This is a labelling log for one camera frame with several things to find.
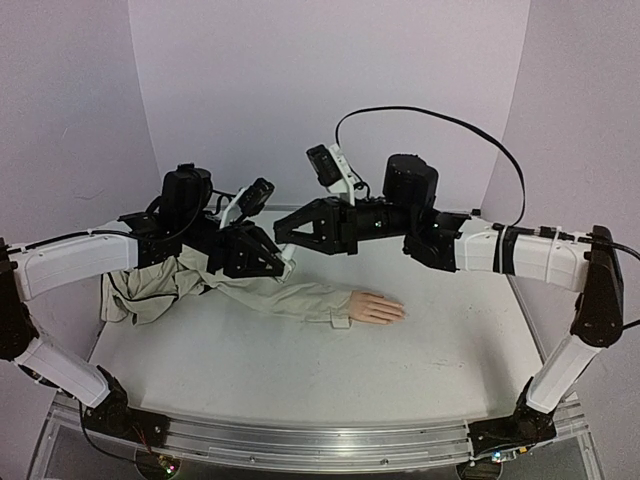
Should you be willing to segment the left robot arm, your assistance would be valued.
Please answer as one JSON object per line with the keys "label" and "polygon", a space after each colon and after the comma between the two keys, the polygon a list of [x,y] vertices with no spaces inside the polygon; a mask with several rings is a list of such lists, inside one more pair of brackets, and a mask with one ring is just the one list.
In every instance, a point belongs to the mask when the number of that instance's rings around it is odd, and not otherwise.
{"label": "left robot arm", "polygon": [[165,175],[161,192],[143,211],[103,226],[20,245],[1,246],[1,358],[79,402],[82,425],[99,434],[163,445],[170,420],[131,405],[126,389],[57,340],[53,321],[87,313],[97,323],[98,279],[121,270],[142,271],[192,248],[207,273],[231,279],[271,277],[285,271],[280,250],[252,222],[275,190],[264,178],[211,211],[210,172],[182,164]]}

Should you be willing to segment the clear nail polish bottle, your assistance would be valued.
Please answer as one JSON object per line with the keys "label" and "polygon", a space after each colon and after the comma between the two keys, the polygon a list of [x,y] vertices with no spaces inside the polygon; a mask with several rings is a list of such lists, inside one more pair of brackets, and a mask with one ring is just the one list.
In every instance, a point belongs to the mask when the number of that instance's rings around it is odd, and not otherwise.
{"label": "clear nail polish bottle", "polygon": [[281,250],[280,259],[284,264],[284,268],[282,275],[278,278],[280,283],[286,282],[296,268],[294,259],[296,248],[297,246],[294,244],[286,244]]}

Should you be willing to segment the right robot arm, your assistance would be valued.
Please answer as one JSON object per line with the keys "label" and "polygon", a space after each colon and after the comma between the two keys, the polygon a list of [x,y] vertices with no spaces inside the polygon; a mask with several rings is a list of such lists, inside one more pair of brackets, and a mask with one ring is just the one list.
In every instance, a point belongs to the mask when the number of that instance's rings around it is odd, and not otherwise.
{"label": "right robot arm", "polygon": [[355,255],[362,241],[401,236],[404,254],[431,269],[492,272],[577,293],[568,333],[527,382],[513,413],[468,427],[475,459],[497,460],[504,452],[553,439],[560,401],[625,329],[624,282],[610,231],[602,226],[587,233],[505,226],[438,211],[439,174],[410,154],[389,157],[381,197],[355,199],[351,168],[340,153],[319,146],[307,156],[329,195],[276,221],[277,242],[326,255]]}

